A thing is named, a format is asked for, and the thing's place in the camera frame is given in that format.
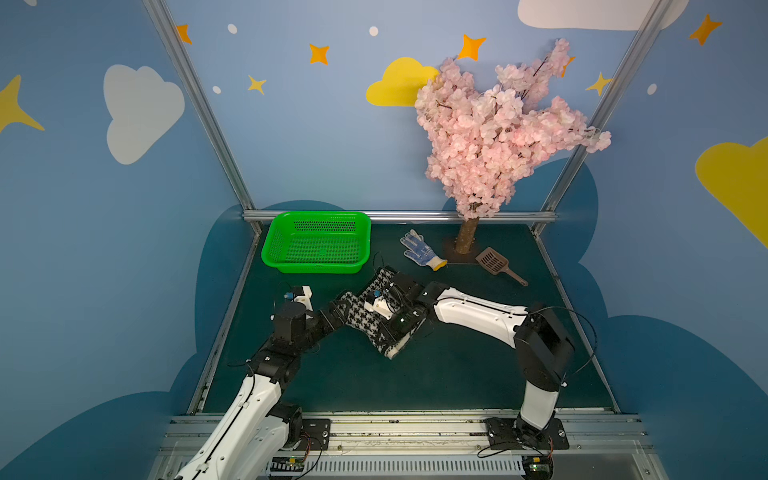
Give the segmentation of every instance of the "green floor mat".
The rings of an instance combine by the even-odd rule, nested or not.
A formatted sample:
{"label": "green floor mat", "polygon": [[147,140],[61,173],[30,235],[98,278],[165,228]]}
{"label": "green floor mat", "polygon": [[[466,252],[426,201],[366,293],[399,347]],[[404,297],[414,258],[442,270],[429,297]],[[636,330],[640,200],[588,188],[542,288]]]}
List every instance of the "green floor mat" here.
{"label": "green floor mat", "polygon": [[[426,285],[432,280],[473,296],[512,305],[536,302],[562,306],[557,287],[524,225],[478,227],[481,249],[493,247],[509,259],[509,267],[529,282],[523,287],[506,274],[493,276],[479,265],[452,265],[432,272],[402,255],[400,237],[414,227],[438,255],[442,239],[455,236],[458,225],[373,225],[371,258],[354,275],[282,274],[265,266],[260,252],[253,259],[240,305],[224,344],[205,402],[205,412],[225,412],[245,375],[241,364],[272,332],[273,303],[289,285],[312,287],[316,309],[344,290],[357,293],[374,274],[373,262],[386,263]],[[566,312],[558,314],[576,343],[571,371],[587,352]],[[611,407],[611,397],[593,366],[573,377],[561,393],[560,407]],[[363,333],[345,327],[302,357],[301,369],[282,400],[305,411],[423,410],[519,408],[525,380],[515,350],[462,326],[426,323],[393,360],[380,355]]]}

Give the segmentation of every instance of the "aluminum frame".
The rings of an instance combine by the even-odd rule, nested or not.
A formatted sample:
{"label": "aluminum frame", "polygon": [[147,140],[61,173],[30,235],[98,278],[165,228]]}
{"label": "aluminum frame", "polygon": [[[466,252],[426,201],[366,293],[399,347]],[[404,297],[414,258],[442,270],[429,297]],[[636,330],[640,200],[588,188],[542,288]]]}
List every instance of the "aluminum frame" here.
{"label": "aluminum frame", "polygon": [[[388,462],[407,457],[429,461],[453,458],[472,462],[478,460],[477,452],[488,446],[483,420],[492,416],[514,418],[517,414],[518,410],[512,409],[313,412],[305,413],[304,418],[331,419],[329,449],[323,452],[323,458],[329,460],[344,458]],[[557,456],[605,455],[605,458],[615,458],[616,455],[628,455],[634,460],[642,478],[667,480],[651,437],[638,415],[617,415],[606,409],[558,409],[555,416],[563,422],[571,444],[569,450],[558,450]],[[179,468],[199,451],[221,417],[173,417],[148,478],[173,478]],[[493,459],[514,461],[523,455],[537,455],[537,452],[514,450],[496,455]],[[360,469],[356,473],[372,474],[370,470]],[[412,472],[387,473],[413,475]],[[465,471],[463,475],[488,473],[493,471],[476,469]],[[502,470],[496,473],[503,475]],[[455,472],[445,469],[431,472],[434,476],[451,474],[455,475]],[[337,472],[323,469],[308,476],[334,475]]]}
{"label": "aluminum frame", "polygon": [[232,293],[232,299],[230,300],[230,305],[227,307],[227,313],[224,315],[224,319],[221,322],[219,333],[216,335],[214,345],[211,347],[210,353],[208,354],[208,360],[205,362],[203,372],[200,374],[200,379],[197,381],[197,388],[194,391],[194,395],[192,395],[189,407],[187,407],[187,415],[194,415],[201,411],[205,406],[205,400],[210,391],[210,384],[214,381],[216,368],[219,366],[221,351],[224,348],[224,343],[227,341],[227,335],[229,335],[232,320],[237,311],[237,305],[240,303],[240,297],[243,295],[243,288],[248,279],[250,266],[253,263],[253,258],[256,256],[259,247],[260,233],[261,230],[258,230],[253,236],[253,243],[250,246],[250,250],[248,250],[243,269],[240,271],[240,278],[237,279],[237,285]]}
{"label": "aluminum frame", "polygon": [[184,88],[187,90],[187,95],[197,112],[197,116],[200,118],[200,122],[203,124],[203,128],[205,128],[208,134],[216,156],[219,157],[224,173],[230,179],[240,205],[243,206],[244,210],[252,210],[253,200],[251,200],[248,193],[248,187],[243,180],[243,176],[240,174],[240,169],[237,167],[232,151],[229,145],[227,145],[224,133],[214,116],[214,111],[203,93],[203,85],[200,83],[200,78],[194,70],[194,65],[187,53],[187,49],[179,38],[176,23],[170,14],[168,5],[166,5],[165,0],[144,0],[144,7],[147,8],[154,27],[163,40],[163,45],[165,45],[165,49],[174,63],[176,72],[181,78],[181,83],[184,84]]}
{"label": "aluminum frame", "polygon": [[[607,86],[606,93],[600,99],[598,107],[592,114],[591,126],[603,130],[618,106],[619,100],[624,96],[629,84],[634,78],[634,74],[645,59],[645,55],[650,51],[656,37],[661,31],[661,22],[664,20],[667,10],[672,5],[673,0],[656,0],[648,10],[640,29],[634,36],[632,43],[624,54],[619,64],[614,79]],[[563,199],[566,190],[571,186],[571,182],[576,177],[581,165],[587,157],[587,149],[576,147],[563,167],[563,171],[555,181],[552,190],[550,190],[547,200],[541,206],[541,211],[554,212]],[[545,223],[537,223],[533,227],[534,235],[540,235],[544,230]]]}
{"label": "aluminum frame", "polygon": [[[571,303],[571,300],[568,299],[568,295],[565,292],[563,283],[560,281],[560,276],[558,275],[557,270],[554,269],[554,264],[552,263],[552,259],[549,257],[549,253],[547,252],[547,249],[544,246],[544,243],[541,241],[541,238],[535,235],[534,235],[534,240],[536,241],[536,246],[538,247],[539,253],[541,253],[542,258],[544,258],[544,263],[547,264],[547,269],[549,270],[550,275],[552,275],[552,279],[554,280],[555,286],[557,286],[558,288],[558,292],[560,293],[560,297],[562,297],[563,299],[563,303],[568,309],[574,310],[574,306]],[[581,325],[581,320],[578,318],[578,315],[576,315],[573,312],[568,312],[568,314],[571,316],[571,320],[576,326],[578,335],[581,338],[581,342],[584,344],[584,347],[587,349],[587,353],[592,355],[594,353],[594,350],[592,349],[592,344],[589,343],[589,338],[587,337],[587,333],[584,331],[584,327]],[[611,403],[613,403],[614,405],[614,411],[616,413],[621,413],[621,409],[619,408],[619,405],[616,402],[616,397],[614,396],[614,392],[613,390],[611,390],[611,386],[608,385],[607,378],[605,378],[605,372],[603,372],[603,367],[600,366],[600,362],[598,361],[598,356],[595,355],[594,357],[592,357],[591,361],[595,370],[598,371],[600,380],[603,381],[603,385],[605,385],[605,389],[608,391],[608,395],[611,396]]]}
{"label": "aluminum frame", "polygon": [[[249,222],[270,222],[286,210],[245,210],[243,218]],[[363,212],[373,223],[461,223],[464,219],[451,211],[373,210]],[[481,223],[550,223],[557,219],[555,212],[498,212],[492,218],[481,218]]]}

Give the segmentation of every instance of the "brown scoop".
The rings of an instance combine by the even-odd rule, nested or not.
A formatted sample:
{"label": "brown scoop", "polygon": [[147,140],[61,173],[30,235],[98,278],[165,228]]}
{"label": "brown scoop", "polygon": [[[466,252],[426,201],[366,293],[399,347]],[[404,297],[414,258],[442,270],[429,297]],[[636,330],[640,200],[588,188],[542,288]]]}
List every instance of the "brown scoop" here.
{"label": "brown scoop", "polygon": [[509,269],[509,260],[507,260],[506,257],[502,256],[496,250],[493,250],[491,247],[483,250],[482,253],[480,253],[475,259],[482,265],[483,268],[493,273],[494,275],[498,275],[500,272],[505,272],[520,282],[522,286],[528,286],[528,282],[523,280],[517,273]]}

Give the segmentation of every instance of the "white cloud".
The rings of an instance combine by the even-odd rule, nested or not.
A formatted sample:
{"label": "white cloud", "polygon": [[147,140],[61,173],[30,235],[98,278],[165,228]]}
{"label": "white cloud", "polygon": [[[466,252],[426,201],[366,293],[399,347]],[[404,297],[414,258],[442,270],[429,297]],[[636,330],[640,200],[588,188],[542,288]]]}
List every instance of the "white cloud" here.
{"label": "white cloud", "polygon": [[[536,28],[638,30],[654,0],[520,0],[518,17]],[[672,0],[662,28],[680,17],[688,0]]]}
{"label": "white cloud", "polygon": [[149,67],[112,65],[104,76],[104,99],[112,116],[107,146],[123,165],[146,154],[184,112],[181,89]]}

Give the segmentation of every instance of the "pink blossom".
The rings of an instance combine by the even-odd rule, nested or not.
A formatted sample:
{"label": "pink blossom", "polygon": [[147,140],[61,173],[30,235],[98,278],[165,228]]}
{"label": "pink blossom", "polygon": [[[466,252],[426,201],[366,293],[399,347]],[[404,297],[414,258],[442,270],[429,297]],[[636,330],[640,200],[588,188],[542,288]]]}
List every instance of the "pink blossom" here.
{"label": "pink blossom", "polygon": [[492,217],[515,194],[515,182],[560,150],[584,145],[587,152],[611,144],[611,134],[587,127],[587,116],[560,97],[537,110],[549,94],[549,79],[568,64],[568,42],[531,66],[496,67],[499,83],[483,93],[452,58],[440,75],[419,90],[419,125],[432,142],[426,176],[439,179],[466,219]]}

